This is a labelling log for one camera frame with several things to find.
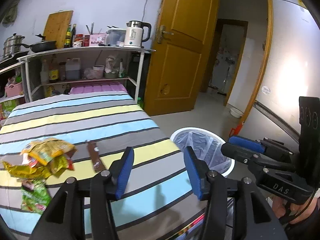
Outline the grey plastic jug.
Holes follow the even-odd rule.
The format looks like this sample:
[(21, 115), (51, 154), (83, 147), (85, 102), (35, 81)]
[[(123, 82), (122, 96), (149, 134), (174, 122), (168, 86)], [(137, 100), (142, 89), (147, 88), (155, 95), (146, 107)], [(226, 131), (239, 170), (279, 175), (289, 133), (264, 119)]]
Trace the grey plastic jug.
[(66, 61), (66, 80), (79, 80), (81, 76), (80, 58), (67, 59)]

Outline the white trash bin with liner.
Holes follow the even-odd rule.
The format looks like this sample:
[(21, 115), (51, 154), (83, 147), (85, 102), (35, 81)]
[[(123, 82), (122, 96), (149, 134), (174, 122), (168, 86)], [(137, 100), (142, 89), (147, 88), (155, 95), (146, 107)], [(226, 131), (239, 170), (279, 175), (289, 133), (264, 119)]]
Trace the white trash bin with liner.
[(198, 159), (206, 162), (211, 170), (220, 172), (224, 177), (232, 172), (235, 160), (225, 157), (221, 146), (225, 141), (218, 135), (197, 127), (185, 127), (172, 133), (170, 140), (181, 150), (192, 147)]

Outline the yellow red sauce packet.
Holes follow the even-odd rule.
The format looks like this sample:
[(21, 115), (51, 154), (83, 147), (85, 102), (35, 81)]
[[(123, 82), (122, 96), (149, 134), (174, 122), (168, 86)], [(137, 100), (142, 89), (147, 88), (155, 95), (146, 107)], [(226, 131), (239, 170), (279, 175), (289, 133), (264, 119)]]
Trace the yellow red sauce packet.
[(48, 164), (52, 175), (59, 177), (65, 170), (74, 170), (72, 160), (65, 154), (54, 157)]

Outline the stainless steel pot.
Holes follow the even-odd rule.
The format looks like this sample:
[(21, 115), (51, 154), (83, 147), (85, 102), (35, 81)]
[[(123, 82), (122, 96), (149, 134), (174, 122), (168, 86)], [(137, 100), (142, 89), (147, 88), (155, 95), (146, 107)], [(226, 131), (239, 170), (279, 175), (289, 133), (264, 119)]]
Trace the stainless steel pot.
[(3, 57), (11, 57), (20, 52), (21, 43), (24, 39), (25, 36), (17, 35), (16, 33), (13, 33), (12, 36), (8, 37), (4, 42)]

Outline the gold foil wrapper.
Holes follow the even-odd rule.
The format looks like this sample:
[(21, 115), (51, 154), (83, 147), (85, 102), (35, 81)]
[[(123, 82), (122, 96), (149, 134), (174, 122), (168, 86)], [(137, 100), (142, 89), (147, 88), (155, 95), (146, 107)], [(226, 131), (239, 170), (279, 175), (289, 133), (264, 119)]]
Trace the gold foil wrapper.
[(30, 167), (29, 165), (11, 165), (3, 161), (4, 168), (10, 173), (12, 177), (21, 179), (47, 179), (52, 174), (45, 166)]

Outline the clear plastic container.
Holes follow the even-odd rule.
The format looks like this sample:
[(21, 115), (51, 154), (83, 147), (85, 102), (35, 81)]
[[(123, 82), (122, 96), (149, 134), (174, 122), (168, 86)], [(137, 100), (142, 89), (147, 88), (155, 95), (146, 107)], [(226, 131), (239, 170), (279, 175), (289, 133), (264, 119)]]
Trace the clear plastic container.
[(106, 32), (105, 44), (111, 47), (118, 47), (124, 42), (125, 34), (125, 29), (111, 28)]

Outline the pink lid storage box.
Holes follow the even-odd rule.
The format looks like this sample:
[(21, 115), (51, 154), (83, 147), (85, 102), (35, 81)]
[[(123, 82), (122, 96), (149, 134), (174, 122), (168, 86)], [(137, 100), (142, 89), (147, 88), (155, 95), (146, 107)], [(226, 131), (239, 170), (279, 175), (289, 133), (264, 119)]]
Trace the pink lid storage box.
[(84, 86), (75, 86), (70, 90), (70, 94), (84, 94), (94, 92), (109, 92), (109, 91), (123, 91), (127, 92), (122, 83), (119, 82), (106, 82), (102, 84), (89, 84)]

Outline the white electric kettle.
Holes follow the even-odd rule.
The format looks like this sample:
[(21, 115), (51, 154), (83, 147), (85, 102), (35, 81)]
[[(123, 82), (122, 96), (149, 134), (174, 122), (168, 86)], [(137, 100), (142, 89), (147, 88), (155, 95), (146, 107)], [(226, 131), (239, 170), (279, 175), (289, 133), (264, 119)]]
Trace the white electric kettle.
[[(151, 24), (142, 21), (129, 21), (126, 23), (126, 34), (124, 40), (124, 47), (141, 48), (142, 43), (150, 39)], [(144, 28), (148, 29), (146, 38), (144, 38)]]

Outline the green hanging cloth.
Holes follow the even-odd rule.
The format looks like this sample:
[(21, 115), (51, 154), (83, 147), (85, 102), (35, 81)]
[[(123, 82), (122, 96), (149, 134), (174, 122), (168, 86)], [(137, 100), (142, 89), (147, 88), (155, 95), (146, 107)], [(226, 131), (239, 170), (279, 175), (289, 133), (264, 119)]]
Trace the green hanging cloth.
[(17, 18), (18, 14), (18, 4), (20, 0), (14, 0), (11, 5), (9, 6), (9, 9), (7, 10), (6, 14), (4, 15), (4, 18), (2, 20), (3, 25), (13, 24)]

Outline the dark sauce bottle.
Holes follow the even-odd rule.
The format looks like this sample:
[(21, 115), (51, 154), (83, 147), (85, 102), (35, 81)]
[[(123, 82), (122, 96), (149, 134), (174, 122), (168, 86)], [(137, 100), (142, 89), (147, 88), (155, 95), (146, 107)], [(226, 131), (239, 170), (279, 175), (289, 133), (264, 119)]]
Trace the dark sauce bottle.
[(66, 36), (65, 36), (64, 48), (72, 48), (75, 34), (76, 34), (76, 24), (73, 24), (73, 26), (69, 25), (67, 28)]

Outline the yellow wooden door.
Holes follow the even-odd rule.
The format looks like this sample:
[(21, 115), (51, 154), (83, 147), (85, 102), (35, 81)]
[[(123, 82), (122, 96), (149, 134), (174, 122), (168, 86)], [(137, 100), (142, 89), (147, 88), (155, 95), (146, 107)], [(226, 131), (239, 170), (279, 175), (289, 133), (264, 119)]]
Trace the yellow wooden door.
[(219, 0), (163, 0), (144, 96), (148, 115), (190, 111), (210, 54)]

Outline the pink utensil box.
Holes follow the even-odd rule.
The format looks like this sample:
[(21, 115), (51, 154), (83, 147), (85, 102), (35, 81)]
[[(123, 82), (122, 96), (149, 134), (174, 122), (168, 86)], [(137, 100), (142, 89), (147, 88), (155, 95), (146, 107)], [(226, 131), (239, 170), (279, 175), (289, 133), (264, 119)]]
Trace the pink utensil box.
[(90, 35), (90, 38), (89, 38), (89, 46), (96, 47), (96, 46), (99, 46), (100, 44), (105, 44), (105, 40), (106, 40), (105, 33), (92, 34)]

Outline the striped tablecloth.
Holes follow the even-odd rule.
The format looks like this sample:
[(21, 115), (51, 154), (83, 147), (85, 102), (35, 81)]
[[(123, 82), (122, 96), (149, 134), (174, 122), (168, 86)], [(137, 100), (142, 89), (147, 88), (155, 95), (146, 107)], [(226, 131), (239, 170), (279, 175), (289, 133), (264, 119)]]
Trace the striped tablecloth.
[(112, 203), (120, 239), (175, 239), (199, 225), (205, 204), (191, 191), (182, 152), (127, 93), (57, 95), (17, 106), (1, 128), (1, 161), (21, 164), (21, 150), (46, 138), (76, 146), (73, 169), (47, 179), (50, 194), (68, 177), (95, 175), (87, 141), (106, 167), (134, 149), (125, 194)]

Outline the wooden cutting board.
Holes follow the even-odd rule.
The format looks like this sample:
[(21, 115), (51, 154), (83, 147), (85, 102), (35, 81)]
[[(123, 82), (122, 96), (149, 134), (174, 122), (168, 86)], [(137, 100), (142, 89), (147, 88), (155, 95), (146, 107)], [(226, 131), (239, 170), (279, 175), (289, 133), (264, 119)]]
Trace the wooden cutting board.
[(61, 11), (49, 14), (43, 31), (46, 41), (56, 41), (57, 49), (61, 49), (65, 44), (65, 37), (68, 26), (71, 23), (73, 11)]

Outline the yellow snack wrapper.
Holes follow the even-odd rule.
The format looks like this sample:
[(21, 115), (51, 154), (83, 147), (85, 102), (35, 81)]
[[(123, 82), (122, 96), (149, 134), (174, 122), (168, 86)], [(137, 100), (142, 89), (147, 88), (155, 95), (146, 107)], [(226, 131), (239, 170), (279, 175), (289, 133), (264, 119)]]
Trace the yellow snack wrapper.
[(40, 164), (46, 166), (55, 157), (75, 150), (75, 146), (69, 142), (56, 138), (47, 138), (31, 141), (21, 150), (21, 154), (27, 154)]

